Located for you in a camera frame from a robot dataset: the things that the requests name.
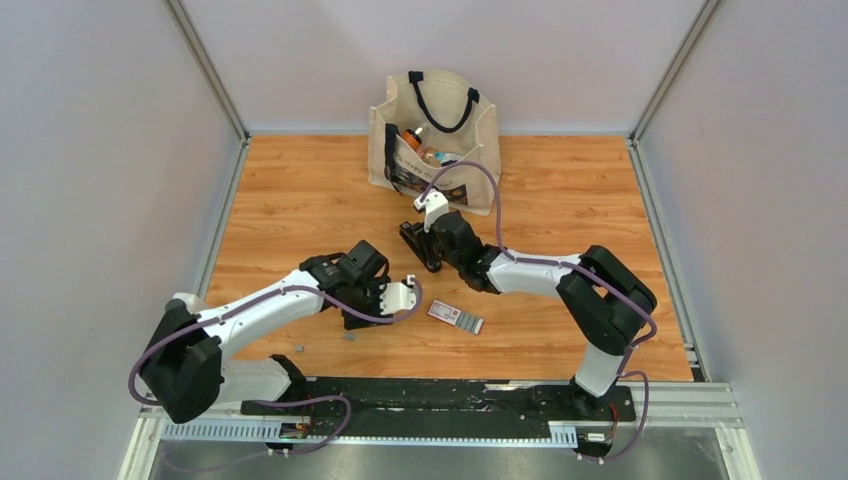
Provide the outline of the black stapler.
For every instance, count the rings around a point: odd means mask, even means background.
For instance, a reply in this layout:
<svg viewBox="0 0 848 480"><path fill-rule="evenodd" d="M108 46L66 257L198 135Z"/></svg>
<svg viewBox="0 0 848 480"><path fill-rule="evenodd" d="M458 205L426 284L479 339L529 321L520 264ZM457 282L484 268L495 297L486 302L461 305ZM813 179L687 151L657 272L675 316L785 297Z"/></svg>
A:
<svg viewBox="0 0 848 480"><path fill-rule="evenodd" d="M441 269L442 260L437 251L437 239L425 231L421 222L403 222L399 226L399 235L429 272L436 273Z"/></svg>

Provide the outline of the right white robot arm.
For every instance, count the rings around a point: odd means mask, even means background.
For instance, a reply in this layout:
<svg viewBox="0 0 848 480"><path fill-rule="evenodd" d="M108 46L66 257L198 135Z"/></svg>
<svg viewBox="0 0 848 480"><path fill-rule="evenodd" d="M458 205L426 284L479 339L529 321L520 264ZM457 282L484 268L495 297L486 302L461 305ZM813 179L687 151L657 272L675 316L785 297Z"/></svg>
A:
<svg viewBox="0 0 848 480"><path fill-rule="evenodd" d="M431 226L404 223L400 230L430 272L448 264L478 292L562 300L588 342L573 377L572 409L593 419L609 407L609 390L657 306L654 293L609 249L592 245L563 257L503 250L483 243L458 211Z"/></svg>

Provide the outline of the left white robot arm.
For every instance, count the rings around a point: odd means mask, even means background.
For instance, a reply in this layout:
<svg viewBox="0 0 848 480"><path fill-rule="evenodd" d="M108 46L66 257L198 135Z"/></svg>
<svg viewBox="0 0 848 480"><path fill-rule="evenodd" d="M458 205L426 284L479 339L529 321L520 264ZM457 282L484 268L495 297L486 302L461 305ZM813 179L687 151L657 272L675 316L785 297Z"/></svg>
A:
<svg viewBox="0 0 848 480"><path fill-rule="evenodd" d="M279 413L304 405L300 371L281 355L239 361L255 340L296 320L338 308L347 330L400 321L418 306L413 276L394 282L388 259L365 240L349 252L313 256L281 280L228 304L211 307L179 293L130 375L151 393L176 424L190 422L212 406L269 402Z"/></svg>

